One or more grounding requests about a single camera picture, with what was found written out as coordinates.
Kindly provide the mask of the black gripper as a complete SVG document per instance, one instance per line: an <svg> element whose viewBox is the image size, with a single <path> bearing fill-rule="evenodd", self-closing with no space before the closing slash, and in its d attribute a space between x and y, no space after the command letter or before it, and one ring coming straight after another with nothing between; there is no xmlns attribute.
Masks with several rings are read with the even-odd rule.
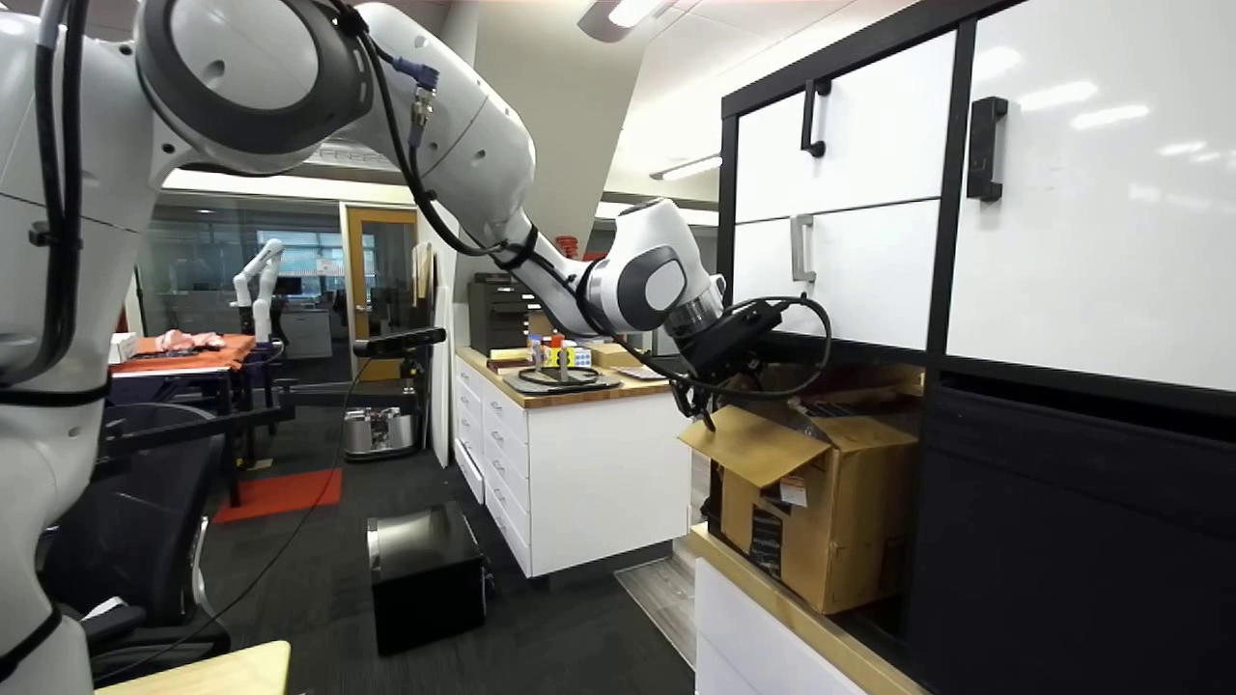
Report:
<svg viewBox="0 0 1236 695"><path fill-rule="evenodd" d="M770 340L779 326L778 300L746 300L727 315L720 326L705 329L692 345L692 367L701 378L720 384L751 367L770 352Z"/></svg>

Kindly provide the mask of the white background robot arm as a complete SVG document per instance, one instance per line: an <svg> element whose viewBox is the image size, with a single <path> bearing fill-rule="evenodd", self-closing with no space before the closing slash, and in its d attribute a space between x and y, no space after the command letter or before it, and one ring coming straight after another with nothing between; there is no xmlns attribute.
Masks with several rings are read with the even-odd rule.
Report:
<svg viewBox="0 0 1236 695"><path fill-rule="evenodd" d="M236 276L232 304L253 318L253 336L258 345L273 340L273 284L280 284L281 245L267 240Z"/></svg>

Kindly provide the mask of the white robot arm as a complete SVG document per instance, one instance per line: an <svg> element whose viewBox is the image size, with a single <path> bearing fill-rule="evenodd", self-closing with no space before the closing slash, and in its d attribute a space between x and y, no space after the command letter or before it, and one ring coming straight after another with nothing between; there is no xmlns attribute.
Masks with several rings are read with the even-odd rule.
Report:
<svg viewBox="0 0 1236 695"><path fill-rule="evenodd" d="M572 264L539 231L521 118L382 0L139 0L125 44L89 0L0 13L0 695L89 695L89 641L40 582L40 540L89 487L110 340L159 191L181 165L280 173L326 143L401 172L439 240L496 258L568 336L665 334L720 385L772 326L730 308L678 206Z"/></svg>

